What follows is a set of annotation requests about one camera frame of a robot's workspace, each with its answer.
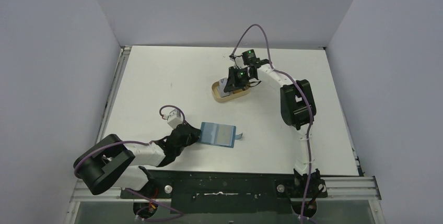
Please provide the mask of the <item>light grey card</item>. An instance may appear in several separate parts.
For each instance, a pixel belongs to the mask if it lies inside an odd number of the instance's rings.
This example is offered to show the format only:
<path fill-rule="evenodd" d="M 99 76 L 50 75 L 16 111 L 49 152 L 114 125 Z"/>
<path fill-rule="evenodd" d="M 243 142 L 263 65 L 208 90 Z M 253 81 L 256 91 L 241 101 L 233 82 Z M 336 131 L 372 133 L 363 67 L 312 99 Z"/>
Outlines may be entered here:
<path fill-rule="evenodd" d="M 222 98 L 231 96 L 233 94 L 232 85 L 222 84 L 220 87 L 220 96 Z"/>

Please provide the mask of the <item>beige oval plastic tray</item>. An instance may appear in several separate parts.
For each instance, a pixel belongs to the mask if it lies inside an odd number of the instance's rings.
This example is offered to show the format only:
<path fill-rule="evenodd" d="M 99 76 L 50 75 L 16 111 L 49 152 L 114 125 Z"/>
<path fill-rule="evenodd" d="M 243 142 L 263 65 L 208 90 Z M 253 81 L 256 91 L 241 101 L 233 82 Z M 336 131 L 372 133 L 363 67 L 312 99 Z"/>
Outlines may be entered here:
<path fill-rule="evenodd" d="M 211 91 L 215 101 L 224 103 L 233 99 L 240 98 L 250 93 L 250 88 L 238 89 L 233 92 L 225 93 L 223 88 L 227 84 L 227 78 L 220 79 L 212 84 Z"/>

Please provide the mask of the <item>teal leather card holder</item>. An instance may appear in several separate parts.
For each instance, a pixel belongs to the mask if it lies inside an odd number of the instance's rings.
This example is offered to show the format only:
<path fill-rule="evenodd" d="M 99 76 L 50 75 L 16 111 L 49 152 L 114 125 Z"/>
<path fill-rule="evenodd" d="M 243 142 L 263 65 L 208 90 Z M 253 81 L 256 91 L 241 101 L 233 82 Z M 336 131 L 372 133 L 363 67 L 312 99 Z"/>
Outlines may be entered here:
<path fill-rule="evenodd" d="M 197 142 L 212 146 L 233 148 L 235 141 L 243 137 L 243 132 L 238 132 L 234 125 L 202 122 L 200 130 Z"/>

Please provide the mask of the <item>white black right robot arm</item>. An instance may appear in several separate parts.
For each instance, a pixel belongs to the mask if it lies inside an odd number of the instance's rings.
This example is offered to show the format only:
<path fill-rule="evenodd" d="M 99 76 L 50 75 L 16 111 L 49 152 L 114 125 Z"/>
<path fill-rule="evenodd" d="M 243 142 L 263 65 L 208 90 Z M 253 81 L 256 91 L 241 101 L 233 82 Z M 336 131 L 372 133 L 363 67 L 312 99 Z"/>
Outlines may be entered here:
<path fill-rule="evenodd" d="M 228 69 L 228 77 L 222 86 L 224 93 L 252 88 L 264 82 L 279 92 L 280 114 L 283 122 L 291 127 L 296 139 L 294 164 L 294 191 L 300 196 L 311 197 L 325 192 L 318 167 L 315 165 L 311 148 L 311 132 L 317 113 L 310 82 L 295 80 L 288 73 L 274 67 L 269 58 L 260 59 L 253 49 L 241 55 L 231 53 L 234 65 Z"/>

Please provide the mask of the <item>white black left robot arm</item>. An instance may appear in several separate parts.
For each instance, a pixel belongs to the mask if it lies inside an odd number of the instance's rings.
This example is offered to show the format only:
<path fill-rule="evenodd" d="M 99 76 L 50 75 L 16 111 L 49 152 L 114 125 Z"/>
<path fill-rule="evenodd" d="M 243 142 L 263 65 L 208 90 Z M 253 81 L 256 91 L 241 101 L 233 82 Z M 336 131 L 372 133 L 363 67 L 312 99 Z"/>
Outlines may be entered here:
<path fill-rule="evenodd" d="M 186 147 L 200 139 L 201 132 L 189 123 L 182 123 L 169 135 L 148 143 L 123 141 L 118 135 L 109 134 L 75 160 L 74 175 L 83 180 L 92 195 L 121 187 L 149 197 L 155 184 L 145 167 L 171 164 Z"/>

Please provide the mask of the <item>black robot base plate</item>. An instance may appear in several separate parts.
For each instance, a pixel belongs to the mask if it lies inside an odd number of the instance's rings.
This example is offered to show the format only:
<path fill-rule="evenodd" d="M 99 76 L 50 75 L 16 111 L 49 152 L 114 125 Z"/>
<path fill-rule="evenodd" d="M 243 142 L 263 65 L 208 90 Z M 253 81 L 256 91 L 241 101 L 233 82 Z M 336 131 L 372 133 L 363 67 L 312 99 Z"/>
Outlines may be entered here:
<path fill-rule="evenodd" d="M 138 167 L 140 179 L 123 182 L 121 198 L 134 199 L 133 212 L 147 221 L 158 221 L 161 199 L 173 217 L 183 214 L 243 214 L 291 211 L 311 217 L 317 198 L 326 198 L 327 187 L 316 170 L 311 176 L 294 174 L 178 172 Z"/>

